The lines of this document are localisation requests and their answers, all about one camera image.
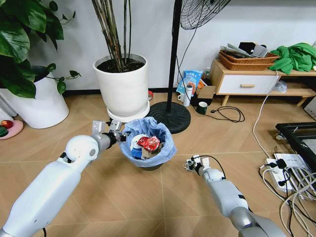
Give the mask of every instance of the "cardboard box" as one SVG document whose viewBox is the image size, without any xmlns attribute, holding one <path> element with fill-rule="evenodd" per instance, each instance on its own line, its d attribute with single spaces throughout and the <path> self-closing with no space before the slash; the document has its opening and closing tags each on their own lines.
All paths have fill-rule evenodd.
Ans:
<svg viewBox="0 0 316 237">
<path fill-rule="evenodd" d="M 194 107 L 198 106 L 199 102 L 205 102 L 209 106 L 212 103 L 214 92 L 215 92 L 216 86 L 214 85 L 205 85 L 200 92 L 194 93 L 194 96 L 191 98 L 191 105 Z"/>
</svg>

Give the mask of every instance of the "tiled floor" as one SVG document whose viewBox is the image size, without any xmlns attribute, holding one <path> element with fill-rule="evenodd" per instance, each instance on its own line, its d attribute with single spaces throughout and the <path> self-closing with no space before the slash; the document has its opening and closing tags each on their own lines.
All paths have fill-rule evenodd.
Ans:
<svg viewBox="0 0 316 237">
<path fill-rule="evenodd" d="M 165 101 L 155 94 L 151 103 Z M 220 107 L 215 98 L 210 109 Z M 263 98 L 230 98 L 245 115 L 245 122 L 214 120 L 189 107 L 189 128 L 174 134 L 177 155 L 155 171 L 143 171 L 123 157 L 116 145 L 105 151 L 83 173 L 81 181 L 60 213 L 47 226 L 49 237 L 236 237 L 230 220 L 221 216 L 203 180 L 182 164 L 193 154 L 212 154 L 221 162 L 227 178 L 240 189 L 251 209 L 282 226 L 280 201 L 268 191 L 257 169 L 265 159 L 252 135 Z M 64 151 L 76 135 L 91 133 L 93 119 L 107 120 L 100 95 L 67 97 L 69 116 L 47 129 L 25 126 L 16 137 L 0 142 L 0 226 L 6 221 L 16 198 L 50 161 Z M 313 121 L 296 100 L 270 98 L 264 107 L 257 135 L 267 151 L 278 146 L 291 151 L 284 141 L 275 140 L 280 122 Z M 316 205 L 306 202 L 312 217 Z M 292 229 L 303 232 L 294 219 Z M 310 226 L 313 233 L 316 228 Z"/>
</svg>

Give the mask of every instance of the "white drawer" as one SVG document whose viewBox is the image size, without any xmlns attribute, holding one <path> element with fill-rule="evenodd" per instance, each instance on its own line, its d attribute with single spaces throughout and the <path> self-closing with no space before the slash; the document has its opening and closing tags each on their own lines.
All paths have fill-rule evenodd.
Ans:
<svg viewBox="0 0 316 237">
<path fill-rule="evenodd" d="M 224 75 L 217 94 L 268 94 L 275 76 Z"/>
</svg>

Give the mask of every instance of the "standing fan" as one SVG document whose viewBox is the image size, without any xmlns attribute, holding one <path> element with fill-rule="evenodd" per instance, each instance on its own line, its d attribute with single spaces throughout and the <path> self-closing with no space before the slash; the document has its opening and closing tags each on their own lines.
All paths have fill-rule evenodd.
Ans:
<svg viewBox="0 0 316 237">
<path fill-rule="evenodd" d="M 172 22 L 172 48 L 169 71 L 167 102 L 151 106 L 148 116 L 162 122 L 171 133 L 184 131 L 191 122 L 190 112 L 186 107 L 171 102 L 174 70 L 177 58 L 179 27 L 185 30 L 197 30 L 219 13 L 231 0 L 175 0 Z"/>
</svg>

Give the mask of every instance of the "green cloth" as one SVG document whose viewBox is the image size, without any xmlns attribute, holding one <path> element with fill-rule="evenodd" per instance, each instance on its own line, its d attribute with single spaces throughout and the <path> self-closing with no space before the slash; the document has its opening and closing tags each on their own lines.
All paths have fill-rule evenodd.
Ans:
<svg viewBox="0 0 316 237">
<path fill-rule="evenodd" d="M 270 70 L 280 70 L 286 74 L 291 71 L 309 72 L 316 65 L 316 49 L 308 43 L 297 43 L 290 47 L 280 46 L 271 53 L 280 56 Z"/>
</svg>

